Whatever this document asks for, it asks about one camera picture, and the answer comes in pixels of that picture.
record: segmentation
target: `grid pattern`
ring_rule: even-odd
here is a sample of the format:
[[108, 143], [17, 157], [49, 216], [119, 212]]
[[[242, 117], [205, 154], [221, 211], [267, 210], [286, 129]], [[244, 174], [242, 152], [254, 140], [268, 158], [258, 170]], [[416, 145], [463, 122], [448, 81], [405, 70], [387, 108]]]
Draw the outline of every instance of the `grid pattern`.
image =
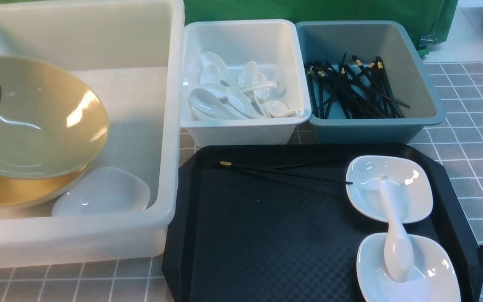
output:
[[[428, 63], [426, 68], [447, 119], [422, 130], [410, 145], [445, 166], [473, 233], [483, 244], [483, 62]], [[298, 126], [289, 143], [314, 143], [310, 124]], [[182, 130], [180, 164], [198, 149]], [[0, 269], [0, 302], [172, 302], [161, 260]]]

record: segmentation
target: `green backdrop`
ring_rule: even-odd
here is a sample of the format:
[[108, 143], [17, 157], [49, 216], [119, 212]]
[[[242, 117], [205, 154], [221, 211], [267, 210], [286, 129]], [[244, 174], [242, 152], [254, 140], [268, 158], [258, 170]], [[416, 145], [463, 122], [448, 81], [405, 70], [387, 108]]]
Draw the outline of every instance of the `green backdrop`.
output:
[[[1, 3], [28, 0], [0, 0]], [[418, 46], [421, 36], [444, 42], [458, 0], [184, 0], [186, 23], [240, 19], [392, 20]]]

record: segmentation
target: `white saucer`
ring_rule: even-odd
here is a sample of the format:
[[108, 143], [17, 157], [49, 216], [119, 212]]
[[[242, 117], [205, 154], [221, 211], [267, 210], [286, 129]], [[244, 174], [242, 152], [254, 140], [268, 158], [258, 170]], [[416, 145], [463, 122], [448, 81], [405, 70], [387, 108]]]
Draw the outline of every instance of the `white saucer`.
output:
[[366, 237], [357, 252], [357, 281], [367, 302], [460, 302], [460, 287], [445, 250], [432, 239], [409, 235], [415, 264], [409, 281], [392, 279], [383, 259], [387, 233]]
[[372, 219], [387, 222], [378, 178], [386, 174], [400, 220], [409, 224], [426, 218], [434, 200], [426, 172], [415, 162], [399, 157], [366, 155], [352, 160], [345, 175], [353, 185], [345, 189], [351, 204]]

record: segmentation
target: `tray rim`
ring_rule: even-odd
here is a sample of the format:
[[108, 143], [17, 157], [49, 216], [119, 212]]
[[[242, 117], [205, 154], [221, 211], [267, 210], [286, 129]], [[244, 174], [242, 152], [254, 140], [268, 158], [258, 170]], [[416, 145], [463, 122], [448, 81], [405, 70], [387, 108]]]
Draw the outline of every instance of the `tray rim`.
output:
[[[478, 243], [468, 224], [458, 197], [456, 196], [445, 168], [417, 151], [401, 143], [390, 144], [351, 144], [351, 145], [281, 145], [281, 146], [209, 146], [200, 149], [195, 155], [180, 167], [179, 192], [176, 214], [167, 231], [165, 254], [163, 256], [162, 270], [169, 286], [169, 290], [176, 302], [189, 302], [193, 272], [193, 251], [198, 214], [198, 195], [200, 171], [203, 168], [203, 158], [213, 156], [222, 151], [235, 153], [249, 153], [262, 149], [288, 149], [291, 152], [309, 148], [340, 148], [342, 150], [357, 149], [356, 153], [350, 154], [354, 159], [361, 154], [387, 155], [407, 158], [418, 163], [428, 175], [433, 194], [438, 194], [443, 202], [434, 199], [434, 211], [431, 214], [432, 222], [439, 237], [439, 241], [448, 240], [445, 245], [457, 245], [459, 249], [445, 249], [452, 259], [462, 301], [478, 302], [483, 283], [483, 269], [480, 267], [477, 257]], [[399, 156], [397, 153], [406, 154], [409, 157]], [[450, 229], [449, 235], [441, 237], [438, 230], [446, 227]]]

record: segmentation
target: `white floor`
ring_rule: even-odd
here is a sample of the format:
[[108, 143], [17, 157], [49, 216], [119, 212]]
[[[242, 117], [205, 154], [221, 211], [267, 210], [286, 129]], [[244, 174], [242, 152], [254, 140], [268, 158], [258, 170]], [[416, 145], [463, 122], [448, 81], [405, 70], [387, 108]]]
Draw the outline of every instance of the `white floor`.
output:
[[424, 62], [483, 61], [483, 0], [459, 0], [447, 41], [430, 50]]

